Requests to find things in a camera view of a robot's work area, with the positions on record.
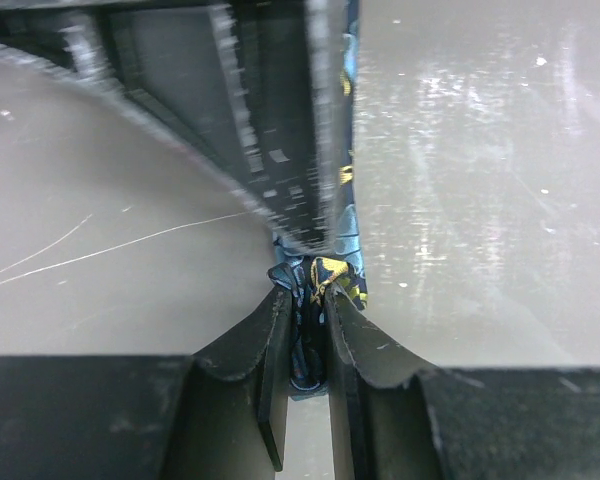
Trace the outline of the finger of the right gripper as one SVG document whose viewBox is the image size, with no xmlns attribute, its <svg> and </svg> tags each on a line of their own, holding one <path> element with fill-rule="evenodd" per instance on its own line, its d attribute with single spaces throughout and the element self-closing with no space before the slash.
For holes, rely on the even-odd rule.
<svg viewBox="0 0 600 480">
<path fill-rule="evenodd" d="M 0 53 L 190 147 L 311 253 L 343 202 L 344 27 L 341 1 L 0 1 Z"/>
</svg>

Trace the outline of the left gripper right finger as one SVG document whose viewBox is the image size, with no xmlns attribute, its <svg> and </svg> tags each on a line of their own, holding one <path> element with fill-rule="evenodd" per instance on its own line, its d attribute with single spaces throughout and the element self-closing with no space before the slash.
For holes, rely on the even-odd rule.
<svg viewBox="0 0 600 480">
<path fill-rule="evenodd" d="M 324 297 L 339 479 L 600 479 L 600 368 L 442 368 Z"/>
</svg>

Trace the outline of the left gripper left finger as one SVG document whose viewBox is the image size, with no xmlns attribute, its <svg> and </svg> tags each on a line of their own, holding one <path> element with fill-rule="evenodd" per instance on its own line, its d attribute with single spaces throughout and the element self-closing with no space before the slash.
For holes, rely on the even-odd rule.
<svg viewBox="0 0 600 480">
<path fill-rule="evenodd" d="M 292 297 L 192 355 L 0 356 L 0 479 L 271 479 Z"/>
</svg>

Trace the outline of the blue floral tie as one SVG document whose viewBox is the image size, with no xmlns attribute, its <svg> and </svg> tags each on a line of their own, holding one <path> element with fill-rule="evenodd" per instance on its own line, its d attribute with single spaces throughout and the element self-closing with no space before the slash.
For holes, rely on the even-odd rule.
<svg viewBox="0 0 600 480">
<path fill-rule="evenodd" d="M 345 11 L 340 82 L 346 152 L 339 160 L 339 193 L 343 196 L 343 207 L 338 216 L 334 249 L 327 255 L 312 256 L 290 247 L 280 235 L 274 234 L 273 247 L 278 264 L 268 272 L 275 284 L 292 294 L 290 396 L 295 401 L 327 392 L 327 320 L 323 310 L 326 288 L 338 283 L 358 309 L 363 310 L 367 305 L 368 289 L 353 188 L 353 116 L 360 3 L 348 1 Z"/>
</svg>

